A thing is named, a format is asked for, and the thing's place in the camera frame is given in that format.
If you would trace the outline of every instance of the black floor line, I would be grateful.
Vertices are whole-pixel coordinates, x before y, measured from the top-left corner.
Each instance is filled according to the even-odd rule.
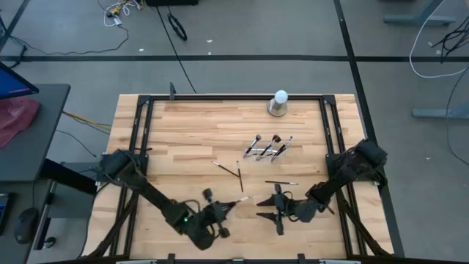
[[[361,109],[361,115],[363,117],[363,122],[365,125],[366,135],[368,138],[377,143],[376,134],[374,132],[372,116],[369,112],[368,103],[366,102],[365,91],[363,89],[363,83],[361,82],[360,72],[357,66],[357,60],[353,52],[352,42],[350,41],[350,35],[347,28],[347,23],[345,21],[344,11],[342,10],[342,5],[340,0],[334,0],[334,6],[337,12],[337,18],[339,19],[339,25],[342,33],[342,38],[344,39],[345,49],[347,50],[347,55],[349,58],[350,69],[352,71],[353,82],[355,83],[355,89],[358,96],[358,105]],[[391,196],[388,191],[388,188],[385,188],[386,191],[380,193],[382,199],[386,201],[391,201]],[[394,252],[397,257],[404,257],[404,248],[402,245],[402,240],[399,234],[399,229],[397,227],[396,216],[393,212],[392,206],[385,207],[385,216],[386,221],[389,226],[389,232],[391,236],[391,241],[393,244]]]
[[[235,62],[235,61],[298,61],[298,62],[349,62],[347,56],[334,55],[182,55],[184,62]],[[0,56],[0,61],[16,62],[18,56]],[[24,56],[22,62],[175,62],[174,55],[154,56]],[[409,62],[407,56],[355,56],[356,62]],[[415,56],[413,62],[440,62],[440,57]],[[469,56],[449,57],[445,62],[469,62]]]
[[[12,22],[10,23],[10,25],[9,25],[8,28],[7,28],[8,34],[13,33],[13,30],[15,30],[16,24],[18,23],[18,21],[20,20],[21,16],[23,15],[24,10],[26,9],[26,7],[27,7],[28,4],[29,4],[29,1],[31,1],[31,0],[23,0],[23,3],[21,3],[20,8],[18,8],[18,11],[16,11],[16,14],[15,14],[15,16],[14,16],[13,19],[12,19]],[[5,34],[5,35],[0,39],[0,51],[3,49],[3,47],[4,47],[5,44],[7,43],[7,40],[8,40],[7,34]]]

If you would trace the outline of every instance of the gray floor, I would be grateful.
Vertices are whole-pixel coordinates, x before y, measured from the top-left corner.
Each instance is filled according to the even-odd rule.
[[[356,55],[408,55],[417,29],[387,25],[382,18],[386,13],[415,12],[424,1],[341,3]],[[18,1],[0,1],[7,23],[19,5]],[[346,55],[332,1],[201,0],[198,6],[173,7],[172,11],[189,35],[186,43],[173,38],[180,54]],[[462,0],[451,0],[438,15],[451,14],[460,23],[469,13]],[[101,55],[173,54],[154,12],[132,8],[122,20],[130,39],[118,51]],[[415,55],[437,56],[428,42],[437,42],[455,27],[425,29]],[[99,50],[114,47],[125,37],[117,28],[104,27],[103,12],[95,0],[31,0],[13,34],[47,52]],[[18,51],[9,41],[1,54]],[[468,54],[469,48],[457,53]],[[28,55],[41,54],[30,49]],[[184,66],[199,92],[355,93],[348,62],[184,62]],[[416,64],[428,75],[465,66]],[[457,77],[422,79],[405,62],[361,62],[358,67],[378,142],[389,152],[386,172],[406,256],[468,261],[469,168],[450,154],[443,120],[416,120],[410,115],[414,107],[443,108]],[[70,84],[65,109],[98,122],[112,122],[120,93],[166,93],[170,81],[178,92],[191,92],[177,62],[24,62],[15,70],[33,83]],[[452,106],[467,100],[468,85],[466,77]],[[467,122],[450,121],[449,125],[454,149],[469,159]],[[61,119],[59,128],[73,132],[96,154],[106,149],[107,135],[68,117]],[[48,156],[55,161],[96,161],[62,134],[54,137]],[[76,257],[85,225],[84,219],[58,220],[51,230],[58,244],[33,252],[29,262]]]

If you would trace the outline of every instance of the wooden table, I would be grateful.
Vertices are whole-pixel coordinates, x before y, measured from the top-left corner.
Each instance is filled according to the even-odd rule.
[[[120,95],[108,153],[118,148],[128,149],[137,97]],[[336,95],[336,100],[346,147],[352,147],[364,137],[355,97]],[[276,234],[273,222],[256,215],[256,212],[274,212],[275,209],[256,206],[274,193],[273,184],[265,183],[265,180],[299,183],[282,188],[291,191],[295,199],[304,199],[304,194],[314,183],[328,179],[327,147],[319,104],[291,100],[287,114],[277,118],[268,114],[266,103],[263,100],[155,102],[148,143],[152,148],[148,152],[149,181],[171,199],[197,199],[202,206],[206,205],[202,191],[209,187],[215,200],[221,202],[244,196],[251,198],[238,204],[227,216],[224,225],[231,236],[218,238],[211,248],[200,251],[187,236],[177,234],[164,221],[160,211],[141,197],[131,258],[166,259],[168,253],[175,253],[177,259],[295,259],[299,253],[311,259],[345,257],[337,213],[317,213],[311,223],[292,223],[285,219],[282,236]],[[329,123],[333,124],[329,108],[328,117]],[[274,164],[243,160],[243,148],[249,146],[258,133],[265,141],[275,133],[284,140],[293,136],[292,146],[284,159]],[[333,142],[338,153],[335,134]],[[244,193],[235,176],[211,163],[217,161],[236,171],[237,160],[243,175]],[[370,182],[353,185],[363,224],[385,250],[392,252],[377,187]],[[119,187],[108,186],[96,198],[84,254],[98,245],[114,223],[118,197]],[[338,211],[335,198],[330,206]],[[349,226],[354,253],[358,254],[355,230],[350,221]],[[121,232],[121,241],[123,237],[125,232]],[[118,252],[122,252],[122,247],[123,242],[119,243],[121,251]]]

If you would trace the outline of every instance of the yellow cable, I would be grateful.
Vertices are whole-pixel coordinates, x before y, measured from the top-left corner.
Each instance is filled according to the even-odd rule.
[[[108,127],[106,127],[106,126],[104,126],[104,125],[97,124],[96,122],[93,122],[93,121],[91,121],[91,120],[88,120],[88,119],[86,119],[86,118],[84,118],[84,117],[81,117],[81,116],[79,116],[79,115],[77,115],[77,114],[70,113],[70,112],[67,112],[67,111],[63,111],[63,112],[64,112],[64,114],[66,114],[66,115],[69,116],[69,117],[74,117],[74,118],[76,118],[76,119],[78,119],[78,120],[81,120],[81,121],[83,121],[83,122],[87,122],[87,123],[89,123],[89,124],[91,124],[91,125],[97,126],[97,127],[99,127],[99,128],[102,128],[102,129],[106,129],[107,131],[111,131],[110,128],[108,128]]]

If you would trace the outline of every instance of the monitor screen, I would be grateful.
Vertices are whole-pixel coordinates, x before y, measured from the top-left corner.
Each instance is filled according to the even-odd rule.
[[[0,99],[30,95],[39,92],[38,88],[0,63]]]

